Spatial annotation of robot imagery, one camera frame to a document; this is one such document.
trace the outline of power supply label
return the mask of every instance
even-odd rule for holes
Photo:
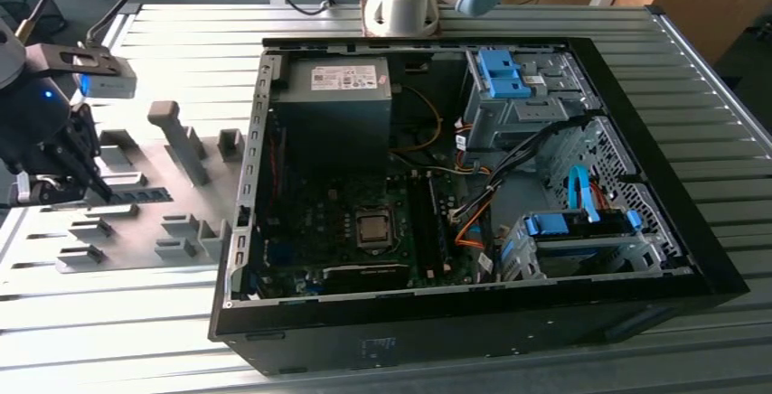
[[[316,66],[311,70],[311,90],[377,88],[375,66]]]

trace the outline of chassis metal frame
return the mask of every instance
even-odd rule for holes
[[[274,65],[288,55],[465,52],[482,46],[564,45],[584,69],[642,182],[685,250],[692,275],[554,281],[477,287],[475,293],[399,294],[389,299],[250,305],[228,290],[256,235],[252,208]],[[716,306],[748,291],[666,158],[589,39],[299,39],[264,41],[247,137],[236,220],[223,253],[210,339],[224,341],[264,374],[361,369],[470,356],[519,354],[617,342],[677,314]],[[474,342],[457,342],[466,333]]]

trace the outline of aluminum profile table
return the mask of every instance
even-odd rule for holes
[[[594,39],[752,292],[610,346],[267,379],[206,338],[214,265],[61,275],[51,260],[25,268],[0,260],[4,392],[40,392],[37,384],[131,393],[772,390],[772,144],[670,22],[637,8],[442,15],[451,36]],[[183,124],[206,136],[234,122],[246,128],[263,38],[357,36],[359,26],[355,7],[307,18],[266,5],[145,5],[115,21],[107,44],[131,59],[139,100],[149,89],[174,94]],[[95,112],[100,127],[131,126],[111,108]],[[20,251],[15,235],[35,215],[11,212],[0,257]]]

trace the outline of blue plastic clip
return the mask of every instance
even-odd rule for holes
[[[510,240],[509,243],[506,243],[505,250],[502,251],[502,260],[506,259],[506,256],[509,255],[509,251],[511,251],[514,247],[515,247],[515,242],[513,240]]]
[[[509,51],[479,51],[479,71],[490,85],[494,99],[527,99],[530,87],[519,78],[519,64]]]
[[[582,165],[574,165],[568,174],[568,208],[578,209],[580,200],[577,200],[577,180],[578,190],[581,191],[581,209],[588,212],[590,222],[601,220],[598,211],[594,209],[594,199],[592,198],[590,189],[590,172]]]
[[[642,219],[637,211],[628,211],[628,220],[634,230],[642,229]]]
[[[539,234],[568,234],[566,218],[561,213],[546,213],[533,215],[537,226],[539,227]]]
[[[526,218],[526,229],[529,230],[529,236],[535,236],[539,234],[539,229],[535,226],[535,221],[533,218]]]

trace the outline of orange wire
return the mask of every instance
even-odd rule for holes
[[[475,240],[458,240],[455,242],[455,245],[463,245],[471,248],[485,249],[485,245],[482,245],[482,243],[477,242]]]
[[[475,220],[478,220],[479,215],[485,212],[485,209],[487,209],[487,206],[491,205],[491,201],[493,198],[490,198],[478,208],[478,211],[474,213],[474,216],[471,216],[471,219],[467,221],[467,225],[463,226],[463,228],[461,229],[461,231],[458,231],[458,234],[455,235],[455,245],[461,245],[459,242],[463,241],[463,235],[467,234],[469,228],[471,227],[471,224],[474,223]]]
[[[423,143],[421,145],[411,145],[409,147],[393,148],[391,150],[389,150],[393,153],[415,152],[417,150],[421,150],[421,149],[429,147],[431,144],[434,144],[434,141],[437,141],[437,138],[439,138],[439,135],[442,133],[442,117],[439,115],[439,111],[437,110],[437,107],[434,106],[434,103],[431,103],[431,101],[426,98],[426,96],[423,96],[423,93],[421,93],[421,91],[418,91],[413,87],[407,87],[406,85],[403,85],[402,88],[413,91],[415,93],[415,95],[421,98],[421,100],[423,100],[423,103],[426,104],[426,106],[431,110],[431,114],[434,114],[437,127],[434,128],[434,135],[431,136],[431,139],[426,143]]]
[[[461,154],[463,152],[461,150],[458,150],[458,154],[455,154],[455,169],[458,171],[473,171],[474,168],[466,168],[463,165],[461,165]],[[482,166],[479,168],[479,170],[482,171],[483,174],[490,174],[491,173],[491,169],[487,166]]]
[[[608,200],[605,199],[604,191],[601,191],[601,187],[598,186],[598,184],[596,182],[590,183],[590,187],[592,187],[592,193],[594,194],[594,199],[598,202],[598,204],[601,205],[601,209],[608,209],[610,206],[609,206]]]

